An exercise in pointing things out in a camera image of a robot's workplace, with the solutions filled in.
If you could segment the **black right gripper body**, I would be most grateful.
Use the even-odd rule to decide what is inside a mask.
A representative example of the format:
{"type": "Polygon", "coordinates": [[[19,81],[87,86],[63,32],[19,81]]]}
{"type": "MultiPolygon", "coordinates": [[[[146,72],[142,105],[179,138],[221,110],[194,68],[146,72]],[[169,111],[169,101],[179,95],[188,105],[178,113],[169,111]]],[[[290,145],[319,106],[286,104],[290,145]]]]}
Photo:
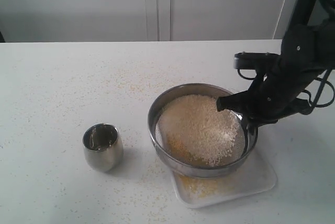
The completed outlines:
{"type": "Polygon", "coordinates": [[[257,75],[252,85],[242,92],[242,124],[259,127],[274,124],[293,114],[308,115],[311,103],[297,96],[313,81],[313,72],[270,73],[265,80],[257,75]]]}

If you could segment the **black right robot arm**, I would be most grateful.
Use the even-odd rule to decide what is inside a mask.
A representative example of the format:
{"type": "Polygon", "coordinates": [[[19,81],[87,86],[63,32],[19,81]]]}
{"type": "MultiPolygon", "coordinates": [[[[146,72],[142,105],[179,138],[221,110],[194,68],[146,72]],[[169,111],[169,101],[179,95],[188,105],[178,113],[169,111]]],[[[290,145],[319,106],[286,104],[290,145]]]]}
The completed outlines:
{"type": "Polygon", "coordinates": [[[218,98],[217,109],[241,116],[242,154],[247,155],[260,126],[321,107],[319,99],[334,70],[334,0],[299,0],[280,54],[240,52],[234,68],[256,75],[246,91],[218,98]]]}

